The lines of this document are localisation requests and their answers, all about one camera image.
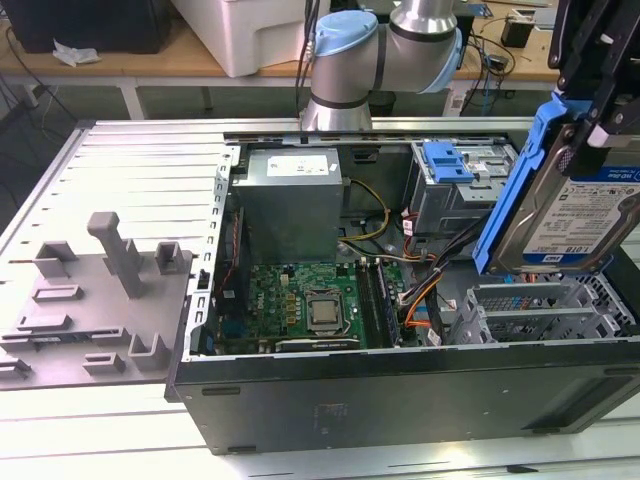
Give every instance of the laboratory floor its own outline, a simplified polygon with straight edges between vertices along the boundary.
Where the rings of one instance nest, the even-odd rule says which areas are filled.
[[[40,89],[39,93],[39,106],[35,110],[27,112],[20,108],[0,121],[0,232],[4,231],[40,175],[55,157],[62,144],[62,137],[66,137],[74,127],[74,122],[66,113],[55,102],[50,102],[51,97],[46,91]],[[142,89],[142,98],[149,117],[153,119],[294,116],[291,88],[212,88],[211,93],[214,102],[211,111],[204,110],[198,88],[147,87]],[[514,98],[506,99],[503,92],[491,115],[533,115],[548,96],[546,92],[519,91]],[[116,88],[60,88],[57,97],[79,119],[128,118],[124,101]],[[439,115],[445,97],[445,94],[398,94],[393,115]],[[303,105],[306,104],[306,98],[303,95]],[[480,94],[475,98],[475,102],[482,104]],[[56,137],[52,133],[43,134],[45,112],[44,125],[47,131],[54,130],[62,137]],[[479,116],[481,112],[482,107],[470,105],[465,116]]]

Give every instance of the white tissue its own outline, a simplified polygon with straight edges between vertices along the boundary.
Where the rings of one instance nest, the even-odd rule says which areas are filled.
[[[53,56],[71,67],[75,67],[79,63],[95,63],[102,60],[95,48],[71,48],[56,42],[55,39],[53,43],[56,46]]]

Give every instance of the hard drive label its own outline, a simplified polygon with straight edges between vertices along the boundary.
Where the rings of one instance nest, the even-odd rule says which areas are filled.
[[[640,192],[637,173],[607,169],[607,182],[568,179],[529,240],[525,258],[565,263],[592,253],[620,220],[621,205]]]

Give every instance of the workbench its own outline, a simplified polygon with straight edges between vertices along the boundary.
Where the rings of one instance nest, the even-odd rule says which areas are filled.
[[[476,18],[474,30],[496,42],[504,27],[504,21],[513,6],[491,3],[493,18]],[[12,85],[30,86],[37,82],[15,59],[7,41],[4,22],[0,28],[0,73]],[[503,90],[551,91],[558,78],[556,71],[547,67],[550,32],[534,29],[524,49],[511,49],[516,67],[503,82]],[[297,62],[288,62],[261,69],[255,75],[229,78],[211,56],[191,28],[183,21],[175,21],[166,47],[156,55],[132,55],[126,53],[101,53],[102,61],[76,68],[62,64],[50,54],[27,54],[15,42],[25,64],[46,85],[110,86],[118,87],[132,120],[146,118],[139,87],[201,87],[205,108],[212,107],[208,87],[293,87]],[[498,47],[487,44],[488,53],[505,56]],[[448,87],[444,116],[459,116],[467,93],[473,89],[480,75],[480,58],[474,48],[468,48],[460,70]],[[26,89],[25,96],[32,105],[35,98]]]
[[[473,132],[479,122],[499,131],[531,127],[528,118],[378,119],[374,130]],[[15,322],[31,289],[37,271],[29,260],[42,241],[100,252],[86,233],[90,211],[117,210],[122,235],[140,252],[163,239],[197,250],[217,174],[206,153],[224,132],[269,129],[298,126],[293,119],[182,120],[76,129],[0,236],[0,330]],[[163,394],[163,384],[0,392],[3,478],[502,478],[530,468],[532,480],[566,480],[630,479],[640,471],[639,397],[577,435],[213,456],[198,431],[207,426]]]

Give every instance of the white storage box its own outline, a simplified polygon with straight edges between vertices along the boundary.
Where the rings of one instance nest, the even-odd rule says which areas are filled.
[[[304,42],[304,0],[172,0],[230,77],[297,60]],[[321,0],[319,17],[329,13]]]

